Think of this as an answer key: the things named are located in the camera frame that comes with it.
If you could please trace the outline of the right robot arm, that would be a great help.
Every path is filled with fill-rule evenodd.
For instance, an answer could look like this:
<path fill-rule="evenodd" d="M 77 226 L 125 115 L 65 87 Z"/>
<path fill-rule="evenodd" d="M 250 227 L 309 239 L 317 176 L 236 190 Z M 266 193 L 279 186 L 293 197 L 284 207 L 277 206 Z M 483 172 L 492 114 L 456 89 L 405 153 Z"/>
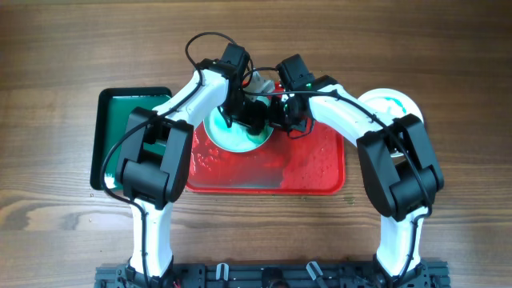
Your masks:
<path fill-rule="evenodd" d="M 366 195 L 381 215 L 376 260 L 395 284 L 419 265 L 422 224 L 431 216 L 444 177 L 423 121 L 379 111 L 349 95 L 334 78 L 309 72 L 298 54 L 275 67 L 287 100 L 277 123 L 292 130 L 311 118 L 337 131 L 358 150 Z"/>

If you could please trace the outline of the white plate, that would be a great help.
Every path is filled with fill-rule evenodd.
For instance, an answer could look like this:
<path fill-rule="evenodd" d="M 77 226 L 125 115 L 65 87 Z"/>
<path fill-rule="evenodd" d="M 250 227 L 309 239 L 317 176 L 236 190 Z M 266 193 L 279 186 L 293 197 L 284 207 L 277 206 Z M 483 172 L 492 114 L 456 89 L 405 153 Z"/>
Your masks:
<path fill-rule="evenodd" d="M 377 88 L 361 95 L 358 100 L 374 110 L 382 121 L 382 114 L 390 119 L 402 118 L 413 114 L 425 123 L 418 105 L 406 94 L 390 88 Z"/>
<path fill-rule="evenodd" d="M 209 139 L 219 148 L 233 152 L 246 153 L 262 146 L 272 135 L 274 129 L 264 126 L 258 135 L 252 135 L 242 124 L 234 122 L 229 128 L 217 108 L 203 120 Z"/>

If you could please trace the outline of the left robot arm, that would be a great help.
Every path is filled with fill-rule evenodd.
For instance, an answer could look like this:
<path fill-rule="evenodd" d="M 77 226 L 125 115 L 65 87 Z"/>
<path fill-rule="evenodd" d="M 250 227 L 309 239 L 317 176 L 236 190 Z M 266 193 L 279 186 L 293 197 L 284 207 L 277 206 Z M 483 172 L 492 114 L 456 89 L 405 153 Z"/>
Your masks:
<path fill-rule="evenodd" d="M 115 177 L 137 218 L 129 268 L 149 284 L 172 269 L 170 216 L 188 179 L 194 130 L 214 109 L 227 127 L 239 123 L 249 135 L 264 130 L 262 102 L 249 103 L 242 89 L 249 64 L 249 53 L 230 43 L 219 59 L 196 63 L 192 79 L 168 102 L 130 113 L 115 146 Z"/>

